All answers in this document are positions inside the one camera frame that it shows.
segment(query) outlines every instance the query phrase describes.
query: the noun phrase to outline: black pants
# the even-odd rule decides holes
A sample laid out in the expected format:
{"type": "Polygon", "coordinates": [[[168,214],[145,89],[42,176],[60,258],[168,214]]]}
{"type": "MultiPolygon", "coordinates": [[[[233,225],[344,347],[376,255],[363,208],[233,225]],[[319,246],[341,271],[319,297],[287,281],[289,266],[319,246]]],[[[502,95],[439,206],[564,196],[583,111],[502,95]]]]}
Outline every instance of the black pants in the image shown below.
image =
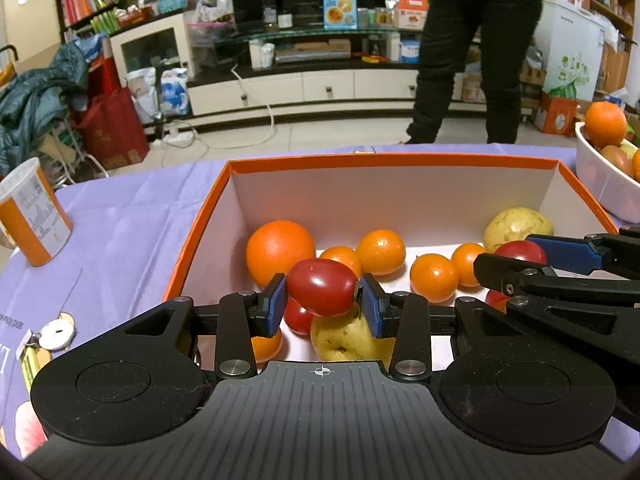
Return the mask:
{"type": "Polygon", "coordinates": [[[431,0],[422,33],[411,144],[434,142],[449,108],[453,76],[481,27],[488,142],[513,144],[520,123],[520,70],[542,0],[431,0]]]}

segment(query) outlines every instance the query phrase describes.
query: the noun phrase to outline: white plastic basket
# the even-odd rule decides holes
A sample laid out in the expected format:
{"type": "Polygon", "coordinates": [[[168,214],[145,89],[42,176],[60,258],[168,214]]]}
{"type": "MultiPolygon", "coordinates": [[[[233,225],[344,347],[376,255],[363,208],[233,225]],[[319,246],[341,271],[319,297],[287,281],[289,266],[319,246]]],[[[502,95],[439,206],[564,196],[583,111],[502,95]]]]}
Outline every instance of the white plastic basket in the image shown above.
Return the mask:
{"type": "MultiPolygon", "coordinates": [[[[604,209],[626,222],[640,222],[640,184],[622,173],[587,142],[582,135],[583,126],[584,123],[575,125],[578,178],[604,209]]],[[[622,143],[632,146],[628,140],[622,143]]]]}

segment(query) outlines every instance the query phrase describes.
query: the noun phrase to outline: red bag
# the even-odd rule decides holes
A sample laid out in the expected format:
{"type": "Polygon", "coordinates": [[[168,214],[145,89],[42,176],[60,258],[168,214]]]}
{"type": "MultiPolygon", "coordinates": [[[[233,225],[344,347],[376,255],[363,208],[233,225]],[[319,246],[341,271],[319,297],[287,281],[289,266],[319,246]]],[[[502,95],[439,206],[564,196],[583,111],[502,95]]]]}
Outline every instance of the red bag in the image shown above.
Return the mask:
{"type": "Polygon", "coordinates": [[[128,88],[92,99],[76,127],[84,148],[107,170],[142,162],[149,152],[128,88]]]}

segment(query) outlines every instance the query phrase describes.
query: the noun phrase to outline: purple tablecloth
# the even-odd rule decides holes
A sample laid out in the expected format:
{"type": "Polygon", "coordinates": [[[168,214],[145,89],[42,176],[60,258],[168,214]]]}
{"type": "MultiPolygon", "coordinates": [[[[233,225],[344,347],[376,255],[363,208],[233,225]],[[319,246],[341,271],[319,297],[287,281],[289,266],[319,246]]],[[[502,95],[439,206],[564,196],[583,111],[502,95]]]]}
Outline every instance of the purple tablecloth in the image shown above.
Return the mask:
{"type": "MultiPolygon", "coordinates": [[[[575,150],[538,146],[365,146],[315,153],[354,151],[543,156],[575,167],[575,150]]],[[[39,268],[30,267],[17,253],[0,276],[0,321],[5,320],[0,322],[0,420],[11,452],[20,455],[15,413],[28,400],[15,358],[26,330],[39,332],[66,312],[78,330],[73,348],[160,303],[191,224],[224,163],[183,164],[58,191],[73,222],[66,246],[52,263],[39,268]]],[[[634,450],[638,442],[627,447],[634,450]]]]}

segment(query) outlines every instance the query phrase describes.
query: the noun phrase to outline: tiled floor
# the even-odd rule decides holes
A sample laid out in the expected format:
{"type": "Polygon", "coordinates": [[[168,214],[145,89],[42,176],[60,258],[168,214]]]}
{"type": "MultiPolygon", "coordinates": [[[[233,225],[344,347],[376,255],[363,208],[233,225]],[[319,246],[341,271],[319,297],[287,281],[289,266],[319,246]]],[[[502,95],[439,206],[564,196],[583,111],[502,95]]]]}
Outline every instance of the tiled floor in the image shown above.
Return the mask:
{"type": "MultiPolygon", "coordinates": [[[[274,135],[265,142],[261,141],[270,136],[268,126],[204,134],[202,140],[196,140],[188,148],[174,148],[155,142],[143,162],[115,170],[112,174],[154,170],[196,160],[244,158],[260,154],[327,150],[345,146],[395,144],[408,138],[404,132],[408,123],[409,118],[283,123],[276,124],[274,135]]],[[[484,119],[481,118],[447,118],[437,140],[444,143],[485,141],[484,119]]],[[[518,144],[575,147],[575,139],[541,134],[531,124],[522,124],[518,134],[518,144]]],[[[0,246],[0,272],[4,269],[10,255],[10,250],[0,246]]]]}

